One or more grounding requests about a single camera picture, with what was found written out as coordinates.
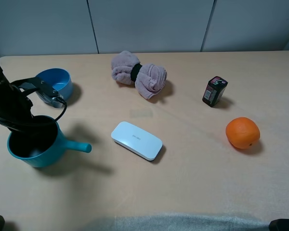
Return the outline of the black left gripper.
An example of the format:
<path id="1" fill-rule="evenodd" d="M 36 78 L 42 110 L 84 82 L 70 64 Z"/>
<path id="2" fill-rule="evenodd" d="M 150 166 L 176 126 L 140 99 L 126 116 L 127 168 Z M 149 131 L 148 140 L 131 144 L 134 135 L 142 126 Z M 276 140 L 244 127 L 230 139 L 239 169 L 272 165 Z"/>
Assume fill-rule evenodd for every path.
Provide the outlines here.
<path id="1" fill-rule="evenodd" d="M 30 84 L 29 89 L 21 91 L 8 80 L 0 80 L 0 124 L 21 133 L 35 133 L 54 125 L 54 119 L 38 118 L 31 113 L 33 104 L 27 96 L 38 90 Z"/>

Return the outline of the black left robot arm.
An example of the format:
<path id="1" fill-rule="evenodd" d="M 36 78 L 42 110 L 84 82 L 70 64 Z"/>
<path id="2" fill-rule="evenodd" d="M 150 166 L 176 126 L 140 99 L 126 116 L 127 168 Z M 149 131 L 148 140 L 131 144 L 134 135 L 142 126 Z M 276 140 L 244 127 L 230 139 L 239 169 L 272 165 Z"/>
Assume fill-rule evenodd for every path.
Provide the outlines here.
<path id="1" fill-rule="evenodd" d="M 33 103 L 27 96 L 37 90 L 38 88 L 30 86 L 21 91 L 17 85 L 8 81 L 0 66 L 0 125 L 10 131 L 29 133 L 55 124 L 51 118 L 32 115 Z"/>

